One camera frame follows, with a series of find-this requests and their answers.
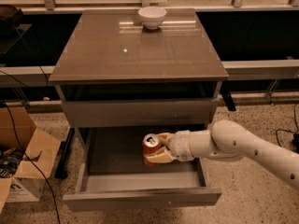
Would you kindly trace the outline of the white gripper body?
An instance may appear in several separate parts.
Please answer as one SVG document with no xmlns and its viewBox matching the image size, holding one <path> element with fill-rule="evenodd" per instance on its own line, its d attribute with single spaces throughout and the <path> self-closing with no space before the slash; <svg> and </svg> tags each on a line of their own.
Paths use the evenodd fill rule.
<svg viewBox="0 0 299 224">
<path fill-rule="evenodd" d="M 194 159 L 190 148 L 190 140 L 190 131 L 179 131 L 172 134 L 168 148 L 178 161 L 192 161 Z"/>
</svg>

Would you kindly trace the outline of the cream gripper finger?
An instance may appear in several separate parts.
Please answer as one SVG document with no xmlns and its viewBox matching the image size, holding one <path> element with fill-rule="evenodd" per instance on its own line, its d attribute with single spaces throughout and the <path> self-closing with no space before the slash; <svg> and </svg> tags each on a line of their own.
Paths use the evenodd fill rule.
<svg viewBox="0 0 299 224">
<path fill-rule="evenodd" d="M 175 159 L 175 157 L 166 147 L 161 147 L 151 153 L 144 152 L 143 157 L 146 163 L 149 164 L 170 163 Z"/>
<path fill-rule="evenodd" d="M 163 146 L 169 147 L 172 138 L 171 133 L 159 133 L 158 138 Z"/>
</svg>

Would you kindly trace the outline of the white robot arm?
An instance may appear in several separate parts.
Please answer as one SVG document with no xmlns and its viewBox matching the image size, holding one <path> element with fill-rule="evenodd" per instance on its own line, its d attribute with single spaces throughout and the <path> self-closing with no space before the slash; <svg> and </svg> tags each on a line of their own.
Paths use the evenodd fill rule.
<svg viewBox="0 0 299 224">
<path fill-rule="evenodd" d="M 149 133 L 142 147 L 147 165 L 197 158 L 238 161 L 247 157 L 299 189 L 299 154 L 267 142 L 231 120 L 219 120 L 203 131 Z"/>
</svg>

